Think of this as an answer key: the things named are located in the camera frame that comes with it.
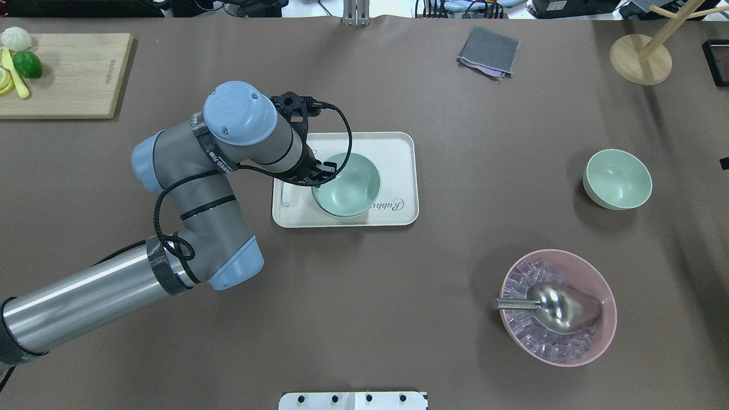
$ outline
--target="light blue cap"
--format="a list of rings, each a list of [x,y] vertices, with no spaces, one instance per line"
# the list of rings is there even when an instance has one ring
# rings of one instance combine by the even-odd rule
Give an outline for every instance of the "light blue cap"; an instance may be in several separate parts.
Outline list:
[[[203,118],[219,140],[231,145],[253,145],[273,132],[278,112],[249,83],[229,81],[218,85],[205,100]]]
[[[162,130],[145,139],[134,147],[134,151],[132,151],[132,169],[134,170],[134,174],[148,191],[156,194],[162,192],[162,187],[160,186],[160,182],[157,181],[157,175],[155,174],[155,142],[157,142],[157,137],[164,131]]]
[[[263,269],[263,255],[256,236],[253,235],[218,272],[215,272],[212,278],[208,279],[208,282],[215,290],[226,290],[251,279],[261,269]]]

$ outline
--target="mint green bowl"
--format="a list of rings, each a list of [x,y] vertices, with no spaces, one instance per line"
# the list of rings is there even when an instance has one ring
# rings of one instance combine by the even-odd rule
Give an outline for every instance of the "mint green bowl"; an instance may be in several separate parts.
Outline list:
[[[602,150],[593,155],[585,167],[582,185],[599,206],[615,211],[645,204],[653,191],[648,168],[622,150]]]
[[[345,153],[327,159],[338,166],[344,161]],[[312,187],[311,194],[316,203],[326,212],[339,218],[353,218],[367,211],[380,193],[380,173],[375,164],[354,152],[349,161],[333,181]]]

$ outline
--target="wooden cutting board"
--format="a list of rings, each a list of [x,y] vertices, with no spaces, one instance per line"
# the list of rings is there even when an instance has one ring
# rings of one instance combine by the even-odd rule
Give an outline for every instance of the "wooden cutting board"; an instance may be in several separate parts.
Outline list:
[[[32,34],[29,49],[43,75],[23,79],[31,96],[0,96],[0,119],[111,118],[117,107],[132,35]]]

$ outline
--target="brown table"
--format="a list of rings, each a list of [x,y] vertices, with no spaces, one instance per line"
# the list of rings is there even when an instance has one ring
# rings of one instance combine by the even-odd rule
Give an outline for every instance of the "brown table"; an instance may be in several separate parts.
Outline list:
[[[729,93],[701,51],[726,23],[686,23],[674,71],[642,88],[608,49],[659,23],[377,18],[7,20],[31,32],[125,32],[111,120],[0,123],[0,290],[22,295],[152,235],[136,144],[189,119],[215,85],[337,104],[355,131],[416,144],[421,213],[401,228],[289,230],[271,180],[230,180],[266,259],[255,278],[143,309],[16,370],[8,409],[276,409],[283,392],[423,390],[432,409],[726,409]],[[515,76],[459,66],[471,28],[522,40]],[[312,132],[341,131],[336,115]],[[655,189],[611,212],[580,187],[597,150],[641,158]],[[166,231],[179,226],[170,206]],[[596,362],[556,368],[488,301],[520,256],[574,252],[612,287],[619,323]]]

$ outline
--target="white mounting plate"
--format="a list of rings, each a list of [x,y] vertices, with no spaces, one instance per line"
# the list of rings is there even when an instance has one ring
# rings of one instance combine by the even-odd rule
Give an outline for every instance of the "white mounting plate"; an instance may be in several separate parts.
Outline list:
[[[427,392],[287,393],[278,410],[428,410]]]
[[[319,160],[347,150],[347,133],[309,134],[306,143]],[[310,187],[273,180],[271,216],[283,228],[409,225],[420,213],[413,139],[403,132],[352,133],[352,152],[369,158],[380,172],[375,204],[354,218],[327,214]]]

